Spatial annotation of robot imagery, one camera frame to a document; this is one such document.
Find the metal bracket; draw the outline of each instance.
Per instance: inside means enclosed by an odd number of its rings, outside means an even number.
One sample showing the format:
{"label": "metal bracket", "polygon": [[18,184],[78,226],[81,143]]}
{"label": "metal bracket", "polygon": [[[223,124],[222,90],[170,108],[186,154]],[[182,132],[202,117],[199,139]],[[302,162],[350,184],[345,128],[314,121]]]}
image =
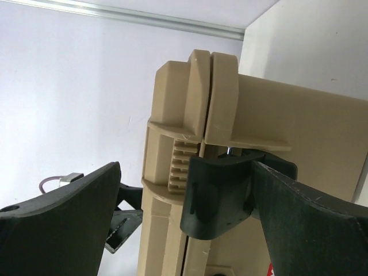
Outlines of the metal bracket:
{"label": "metal bracket", "polygon": [[[142,195],[142,188],[130,187],[120,183],[115,211],[105,243],[105,248],[110,253],[115,253],[142,223]],[[122,203],[123,200],[130,204],[131,207],[135,208],[135,210],[121,210],[118,205]]]}

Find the white wall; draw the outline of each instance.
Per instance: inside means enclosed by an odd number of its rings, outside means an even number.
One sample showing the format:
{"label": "white wall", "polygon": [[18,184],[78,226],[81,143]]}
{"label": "white wall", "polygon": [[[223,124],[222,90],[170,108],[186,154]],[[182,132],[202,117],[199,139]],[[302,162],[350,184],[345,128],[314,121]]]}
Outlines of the white wall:
{"label": "white wall", "polygon": [[239,71],[368,100],[367,26],[367,0],[280,0],[246,29]]}
{"label": "white wall", "polygon": [[[140,186],[156,70],[196,48],[239,56],[241,47],[0,2],[0,206],[38,196],[45,177],[115,160],[122,181]],[[100,275],[135,275],[139,239],[136,231],[118,253],[105,252]]]}

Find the black plastic bracket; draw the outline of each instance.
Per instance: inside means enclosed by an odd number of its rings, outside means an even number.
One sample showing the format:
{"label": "black plastic bracket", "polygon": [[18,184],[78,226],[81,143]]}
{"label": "black plastic bracket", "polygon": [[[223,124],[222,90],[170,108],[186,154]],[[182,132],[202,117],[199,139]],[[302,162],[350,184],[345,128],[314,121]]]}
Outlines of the black plastic bracket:
{"label": "black plastic bracket", "polygon": [[215,239],[254,211],[253,161],[262,162],[291,178],[297,177],[295,164],[267,152],[243,150],[242,156],[219,157],[190,160],[181,229],[196,239]]}

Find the metal strip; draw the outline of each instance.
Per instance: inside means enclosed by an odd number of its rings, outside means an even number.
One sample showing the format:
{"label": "metal strip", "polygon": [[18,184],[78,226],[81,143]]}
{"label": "metal strip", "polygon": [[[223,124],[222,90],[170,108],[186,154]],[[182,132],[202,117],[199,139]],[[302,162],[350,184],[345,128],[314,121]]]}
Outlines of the metal strip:
{"label": "metal strip", "polygon": [[86,16],[109,18],[136,24],[143,24],[185,32],[200,33],[203,35],[222,37],[233,40],[244,40],[244,29],[188,20],[178,17],[162,16],[136,10],[122,9],[96,4],[83,3],[73,0],[0,0],[18,3],[33,7],[58,10],[61,12],[83,14]]}

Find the hole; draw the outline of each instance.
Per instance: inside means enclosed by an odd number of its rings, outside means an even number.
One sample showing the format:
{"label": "hole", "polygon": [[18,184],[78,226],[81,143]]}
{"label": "hole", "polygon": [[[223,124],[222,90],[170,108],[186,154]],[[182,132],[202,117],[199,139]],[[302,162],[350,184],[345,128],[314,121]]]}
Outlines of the hole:
{"label": "hole", "polygon": [[8,211],[14,211],[14,210],[17,210],[19,209],[19,206],[18,205],[10,205],[10,206],[7,206],[7,207],[4,207],[0,210],[0,213],[1,212],[8,212]]}

